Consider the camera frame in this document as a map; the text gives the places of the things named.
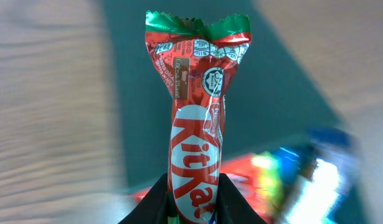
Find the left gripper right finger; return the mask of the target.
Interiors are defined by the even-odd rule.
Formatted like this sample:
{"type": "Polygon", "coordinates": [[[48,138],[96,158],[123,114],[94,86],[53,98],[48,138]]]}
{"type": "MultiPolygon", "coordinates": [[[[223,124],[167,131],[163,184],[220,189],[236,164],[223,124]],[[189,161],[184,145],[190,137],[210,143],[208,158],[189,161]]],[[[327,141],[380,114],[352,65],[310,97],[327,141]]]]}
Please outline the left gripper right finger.
{"type": "Polygon", "coordinates": [[[266,224],[226,174],[220,174],[217,193],[218,224],[266,224]]]}

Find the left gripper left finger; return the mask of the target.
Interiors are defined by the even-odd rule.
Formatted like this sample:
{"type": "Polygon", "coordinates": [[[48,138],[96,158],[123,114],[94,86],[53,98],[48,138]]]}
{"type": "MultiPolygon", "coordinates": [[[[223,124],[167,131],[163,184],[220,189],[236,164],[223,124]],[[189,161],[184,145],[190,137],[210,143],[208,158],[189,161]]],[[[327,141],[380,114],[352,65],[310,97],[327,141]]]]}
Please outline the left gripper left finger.
{"type": "Polygon", "coordinates": [[[139,204],[118,224],[168,224],[168,175],[163,174],[139,204]]]}

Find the red Hacks candy bag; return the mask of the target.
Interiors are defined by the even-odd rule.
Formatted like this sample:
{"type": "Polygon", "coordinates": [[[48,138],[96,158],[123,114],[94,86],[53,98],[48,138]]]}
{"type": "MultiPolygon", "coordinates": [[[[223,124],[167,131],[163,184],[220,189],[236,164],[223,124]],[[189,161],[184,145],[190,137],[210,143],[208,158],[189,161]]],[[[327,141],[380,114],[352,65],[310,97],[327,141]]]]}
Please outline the red Hacks candy bag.
{"type": "MultiPolygon", "coordinates": [[[[248,204],[256,211],[257,199],[255,196],[256,176],[255,168],[251,164],[252,157],[256,154],[246,154],[244,156],[231,159],[222,164],[220,171],[228,176],[248,204]]],[[[271,217],[259,215],[267,223],[272,222],[271,217]]]]}

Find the Haribo gummy bag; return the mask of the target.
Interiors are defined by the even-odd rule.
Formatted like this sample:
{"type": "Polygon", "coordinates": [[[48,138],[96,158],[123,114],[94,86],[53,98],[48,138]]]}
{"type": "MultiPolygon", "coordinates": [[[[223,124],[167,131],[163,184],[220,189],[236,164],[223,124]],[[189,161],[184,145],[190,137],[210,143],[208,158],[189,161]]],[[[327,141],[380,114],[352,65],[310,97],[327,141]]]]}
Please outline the Haribo gummy bag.
{"type": "Polygon", "coordinates": [[[257,178],[255,181],[256,211],[264,217],[274,217],[283,198],[281,163],[273,154],[263,152],[254,155],[251,164],[255,168],[257,178]]]}

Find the blue Oreo cookie pack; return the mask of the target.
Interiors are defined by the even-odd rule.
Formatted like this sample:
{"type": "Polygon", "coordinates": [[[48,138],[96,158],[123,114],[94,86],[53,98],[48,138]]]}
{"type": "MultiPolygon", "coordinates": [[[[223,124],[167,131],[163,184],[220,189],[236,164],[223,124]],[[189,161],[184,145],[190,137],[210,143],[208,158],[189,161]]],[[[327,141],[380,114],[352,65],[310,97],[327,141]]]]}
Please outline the blue Oreo cookie pack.
{"type": "Polygon", "coordinates": [[[336,128],[310,131],[311,155],[296,175],[274,224],[334,223],[332,214],[357,179],[353,138],[336,128]]]}

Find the red green candy bar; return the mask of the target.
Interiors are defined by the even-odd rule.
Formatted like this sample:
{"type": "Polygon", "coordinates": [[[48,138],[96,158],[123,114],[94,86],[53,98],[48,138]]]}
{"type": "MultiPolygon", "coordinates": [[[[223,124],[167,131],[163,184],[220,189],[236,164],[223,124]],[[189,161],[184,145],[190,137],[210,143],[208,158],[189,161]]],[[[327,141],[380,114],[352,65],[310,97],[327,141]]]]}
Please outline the red green candy bar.
{"type": "Polygon", "coordinates": [[[246,15],[213,24],[146,13],[147,51],[173,99],[168,222],[215,223],[225,129],[225,94],[252,35],[246,15]]]}

